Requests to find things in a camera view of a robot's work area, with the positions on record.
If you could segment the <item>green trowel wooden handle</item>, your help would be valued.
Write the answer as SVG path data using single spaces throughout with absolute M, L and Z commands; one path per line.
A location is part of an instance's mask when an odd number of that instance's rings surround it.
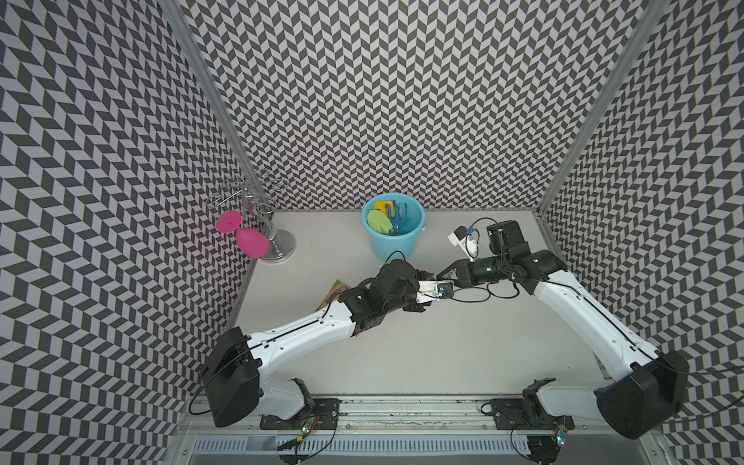
M 372 209 L 367 213 L 367 226 L 373 231 L 378 234 L 383 234 L 384 236 L 388 236 L 391 231 L 393 230 L 393 223 L 391 223 L 391 219 L 387 217 L 387 214 L 383 211 L 379 211 L 378 209 Z

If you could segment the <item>teal rake yellow handle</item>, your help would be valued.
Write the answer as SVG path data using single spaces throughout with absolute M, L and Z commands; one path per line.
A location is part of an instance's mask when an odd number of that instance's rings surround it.
M 389 220 L 391 220 L 391 235 L 400 236 L 402 234 L 402 228 L 408 220 L 408 205 L 407 203 L 399 203 L 398 201 L 391 202 L 391 213 L 389 214 Z

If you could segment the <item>light blue hand rake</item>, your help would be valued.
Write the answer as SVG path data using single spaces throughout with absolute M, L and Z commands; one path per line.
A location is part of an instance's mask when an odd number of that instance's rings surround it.
M 413 213 L 414 207 L 408 201 L 403 201 L 399 205 L 398 221 L 402 234 L 407 234 L 414 227 Z

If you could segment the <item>yellow trowel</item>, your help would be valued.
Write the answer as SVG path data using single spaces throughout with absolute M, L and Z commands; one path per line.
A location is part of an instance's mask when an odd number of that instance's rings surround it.
M 393 201 L 376 201 L 374 203 L 374 209 L 385 213 L 389 217 L 394 216 L 394 202 Z

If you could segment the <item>purple rake pink handle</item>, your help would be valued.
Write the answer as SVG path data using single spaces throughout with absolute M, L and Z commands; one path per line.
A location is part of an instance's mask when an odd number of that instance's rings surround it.
M 386 204 L 386 214 L 391 221 L 391 234 L 400 236 L 405 218 L 401 212 L 401 204 L 396 201 L 389 201 Z

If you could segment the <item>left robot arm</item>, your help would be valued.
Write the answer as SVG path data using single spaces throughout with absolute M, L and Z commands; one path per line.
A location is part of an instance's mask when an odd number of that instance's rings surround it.
M 199 371 L 200 393 L 214 424 L 227 427 L 252 413 L 290 420 L 307 410 L 304 382 L 278 380 L 274 373 L 327 344 L 374 329 L 395 310 L 424 312 L 422 287 L 433 280 L 432 273 L 393 260 L 376 276 L 341 290 L 316 312 L 283 327 L 248 335 L 238 327 L 224 332 Z

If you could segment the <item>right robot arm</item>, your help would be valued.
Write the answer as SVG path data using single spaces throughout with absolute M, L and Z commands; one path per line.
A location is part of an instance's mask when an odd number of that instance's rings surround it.
M 439 273 L 461 289 L 508 280 L 551 308 L 591 349 L 610 376 L 604 385 L 569 386 L 553 378 L 522 392 L 529 427 L 557 426 L 571 417 L 602 420 L 635 440 L 681 411 L 689 364 L 682 354 L 662 353 L 617 319 L 548 250 L 532 251 L 515 221 L 487 228 L 490 256 L 480 257 L 477 228 L 457 227 L 448 236 L 466 259 Z

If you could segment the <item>Fox's candy bag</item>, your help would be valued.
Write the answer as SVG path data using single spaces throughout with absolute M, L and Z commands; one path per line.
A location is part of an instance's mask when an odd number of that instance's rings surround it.
M 351 287 L 345 284 L 344 282 L 340 280 L 336 280 L 331 286 L 331 289 L 329 290 L 329 292 L 327 293 L 327 295 L 325 296 L 321 304 L 319 305 L 318 309 L 319 310 L 326 309 L 329 306 L 329 304 L 331 304 L 331 302 L 337 300 L 337 298 L 339 298 L 339 296 L 342 293 L 350 290 L 350 288 Z

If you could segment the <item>light blue plastic bucket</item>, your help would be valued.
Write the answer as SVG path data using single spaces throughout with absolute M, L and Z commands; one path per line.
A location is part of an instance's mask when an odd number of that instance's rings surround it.
M 381 260 L 391 254 L 412 258 L 425 223 L 422 204 L 405 194 L 378 195 L 362 209 L 362 225 L 368 233 L 372 252 Z

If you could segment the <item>pink wine glass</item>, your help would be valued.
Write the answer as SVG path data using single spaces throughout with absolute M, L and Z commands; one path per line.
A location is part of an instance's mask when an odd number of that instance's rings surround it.
M 242 214 L 237 210 L 223 213 L 216 222 L 216 228 L 222 234 L 236 234 L 236 243 L 240 250 L 251 259 L 260 259 L 269 251 L 269 240 L 258 230 L 242 227 Z

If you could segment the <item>chrome glass rack stand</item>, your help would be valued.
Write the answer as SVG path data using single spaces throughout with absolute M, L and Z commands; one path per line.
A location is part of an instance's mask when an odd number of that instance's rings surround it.
M 288 261 L 295 253 L 296 238 L 275 226 L 272 221 L 275 208 L 260 191 L 260 184 L 247 176 L 226 178 L 207 195 L 207 210 L 219 212 L 218 218 L 227 211 L 239 211 L 243 216 L 243 228 L 256 229 L 269 240 L 267 254 L 253 260 L 277 265 Z

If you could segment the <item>aluminium front rail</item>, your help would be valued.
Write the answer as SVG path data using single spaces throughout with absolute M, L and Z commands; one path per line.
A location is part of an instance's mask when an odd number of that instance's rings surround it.
M 216 427 L 187 416 L 164 464 L 674 464 L 666 437 L 628 440 L 599 420 L 535 429 L 507 396 L 341 395 L 317 401 L 324 415 L 298 447 L 298 431 L 251 415 Z

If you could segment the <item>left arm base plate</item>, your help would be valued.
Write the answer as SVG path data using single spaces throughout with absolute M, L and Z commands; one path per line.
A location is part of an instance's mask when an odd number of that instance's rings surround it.
M 300 431 L 304 426 L 313 426 L 313 430 L 335 430 L 339 420 L 339 398 L 316 398 L 312 407 L 304 407 L 290 420 L 281 420 L 277 416 L 261 417 L 261 430 Z

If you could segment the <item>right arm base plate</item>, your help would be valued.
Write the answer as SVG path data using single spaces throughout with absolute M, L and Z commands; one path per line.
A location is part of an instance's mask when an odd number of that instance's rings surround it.
M 555 432 L 575 429 L 572 417 L 549 415 L 539 403 L 523 397 L 494 398 L 487 404 L 490 407 L 489 415 L 494 419 L 496 429 L 499 431 L 515 429 Z

